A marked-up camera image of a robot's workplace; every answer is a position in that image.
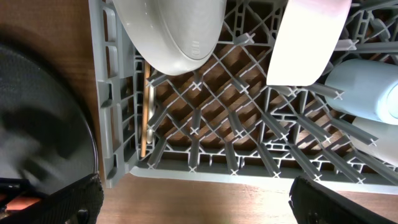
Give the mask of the cream white cup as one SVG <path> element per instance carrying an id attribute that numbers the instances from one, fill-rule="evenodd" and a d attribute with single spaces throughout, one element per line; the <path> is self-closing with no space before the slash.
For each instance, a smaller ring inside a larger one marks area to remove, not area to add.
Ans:
<path id="1" fill-rule="evenodd" d="M 359 117 L 354 119 L 353 125 L 378 138 L 376 146 L 367 146 L 352 138 L 351 142 L 356 149 L 397 167 L 397 125 Z"/>

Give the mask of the pink bowl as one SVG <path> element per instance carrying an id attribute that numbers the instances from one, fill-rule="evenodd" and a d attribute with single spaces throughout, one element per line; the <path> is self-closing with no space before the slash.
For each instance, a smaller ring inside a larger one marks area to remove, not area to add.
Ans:
<path id="1" fill-rule="evenodd" d="M 351 0 L 288 0 L 266 84 L 314 84 L 338 43 L 350 7 Z"/>

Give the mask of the wooden chopstick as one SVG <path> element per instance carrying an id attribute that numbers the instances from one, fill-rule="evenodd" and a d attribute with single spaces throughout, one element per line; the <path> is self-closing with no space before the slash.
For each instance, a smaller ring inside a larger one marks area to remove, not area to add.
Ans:
<path id="1" fill-rule="evenodd" d="M 144 89 L 143 89 L 143 104 L 142 104 L 142 136 L 141 136 L 141 157 L 146 156 L 147 147 L 147 122 L 148 122 L 148 102 L 149 102 L 149 88 L 147 87 L 147 79 L 150 77 L 150 65 L 147 61 L 144 62 Z"/>

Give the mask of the blue cup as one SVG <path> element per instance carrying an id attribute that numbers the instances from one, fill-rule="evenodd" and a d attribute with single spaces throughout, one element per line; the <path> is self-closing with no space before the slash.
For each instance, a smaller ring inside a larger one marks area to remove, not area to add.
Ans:
<path id="1" fill-rule="evenodd" d="M 337 111 L 386 124 L 397 124 L 397 66 L 351 59 L 337 65 L 325 85 L 341 90 L 341 98 L 327 97 Z"/>

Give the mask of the white plastic fork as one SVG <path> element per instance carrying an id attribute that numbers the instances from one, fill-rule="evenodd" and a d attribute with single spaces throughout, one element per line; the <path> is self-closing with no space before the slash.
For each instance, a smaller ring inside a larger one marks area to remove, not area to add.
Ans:
<path id="1" fill-rule="evenodd" d="M 148 119 L 149 121 L 155 111 L 155 106 L 154 106 L 154 98 L 155 98 L 155 88 L 154 87 L 149 87 L 149 99 L 148 99 Z M 149 124 L 147 125 L 147 143 L 151 144 L 153 141 L 153 130 L 149 127 Z"/>

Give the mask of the grey plate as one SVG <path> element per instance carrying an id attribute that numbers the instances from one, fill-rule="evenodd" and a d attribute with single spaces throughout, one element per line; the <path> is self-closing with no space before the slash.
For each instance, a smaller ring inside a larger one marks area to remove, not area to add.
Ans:
<path id="1" fill-rule="evenodd" d="M 200 68 L 221 34 L 225 0 L 115 0 L 131 42 L 157 71 L 171 76 Z"/>

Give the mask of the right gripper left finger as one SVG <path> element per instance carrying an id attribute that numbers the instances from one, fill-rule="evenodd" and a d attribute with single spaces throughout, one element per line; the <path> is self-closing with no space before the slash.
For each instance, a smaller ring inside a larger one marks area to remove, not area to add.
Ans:
<path id="1" fill-rule="evenodd" d="M 41 201 L 23 209 L 6 211 L 16 197 L 36 197 Z M 86 177 L 52 193 L 39 192 L 27 179 L 1 179 L 1 223 L 96 223 L 104 201 L 98 174 Z"/>

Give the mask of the orange carrot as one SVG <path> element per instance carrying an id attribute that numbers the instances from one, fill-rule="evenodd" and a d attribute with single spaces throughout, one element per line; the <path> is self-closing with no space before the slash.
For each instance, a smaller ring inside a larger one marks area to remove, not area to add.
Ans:
<path id="1" fill-rule="evenodd" d="M 37 202 L 41 201 L 36 197 L 16 197 L 6 205 L 6 211 L 23 210 Z"/>

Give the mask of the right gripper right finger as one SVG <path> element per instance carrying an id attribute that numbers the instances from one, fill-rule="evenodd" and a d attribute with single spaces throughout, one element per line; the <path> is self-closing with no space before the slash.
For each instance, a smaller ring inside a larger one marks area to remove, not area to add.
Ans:
<path id="1" fill-rule="evenodd" d="M 299 224 L 393 224 L 333 190 L 298 176 L 289 192 L 289 205 Z"/>

